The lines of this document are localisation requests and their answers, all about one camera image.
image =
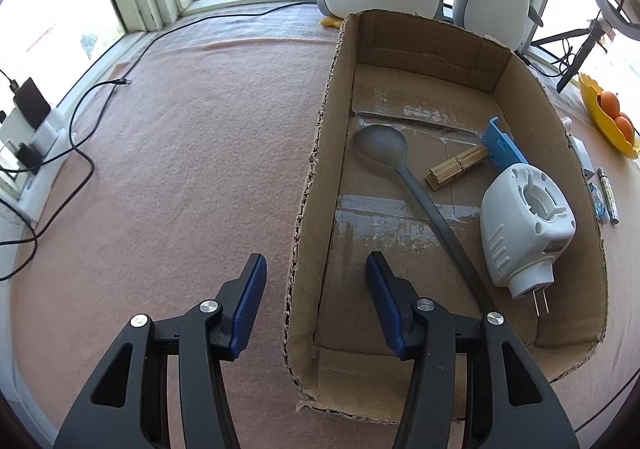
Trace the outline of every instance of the yellow leaf-shaped plate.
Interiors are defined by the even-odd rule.
[[[580,81],[582,102],[584,102],[584,105],[587,107],[593,123],[620,153],[631,159],[638,158],[638,151],[640,151],[640,140],[638,137],[636,136],[636,143],[634,145],[626,142],[625,136],[618,129],[613,119],[600,108],[597,97],[602,93],[602,88],[600,88],[599,84],[586,74],[580,74],[578,79]]]

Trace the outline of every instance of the white plug-in device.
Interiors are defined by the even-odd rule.
[[[535,298],[554,282],[552,264],[575,233],[562,191],[529,164],[513,164],[498,175],[482,198],[480,223],[491,280],[507,286],[514,299],[527,292]]]

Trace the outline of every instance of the metal prong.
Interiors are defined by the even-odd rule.
[[[549,314],[549,305],[546,303],[546,294],[545,294],[545,289],[542,289],[542,299],[545,300],[545,310],[547,315]]]
[[[535,289],[533,289],[531,291],[532,295],[533,295],[533,304],[536,307],[536,317],[540,317],[540,311],[538,310],[538,299],[536,298],[536,291]]]

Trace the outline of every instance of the spoon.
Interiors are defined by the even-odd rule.
[[[465,278],[483,314],[496,311],[495,304],[487,291],[474,264],[466,255],[456,235],[449,227],[427,192],[422,188],[406,165],[407,145],[402,134],[391,126],[372,124],[359,130],[353,136],[353,147],[364,156],[393,169],[406,184],[411,194],[420,204],[431,222],[431,229],[440,244],[449,252],[458,270]]]

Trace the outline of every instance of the ladle handle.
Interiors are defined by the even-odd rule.
[[[494,300],[489,295],[482,279],[480,279],[476,267],[474,267],[468,255],[466,255],[465,249],[462,248],[456,235],[451,230],[451,227],[449,227],[447,220],[440,214],[440,211],[431,198],[429,198],[429,195],[408,168],[399,169],[398,174],[402,180],[404,180],[404,183],[409,188],[409,191],[411,191],[411,194],[414,195],[420,207],[422,207],[427,214],[433,233],[436,235],[440,244],[447,249],[454,263],[458,266],[458,270],[465,278],[466,284],[476,299],[482,314],[486,315],[489,312],[497,311]]]

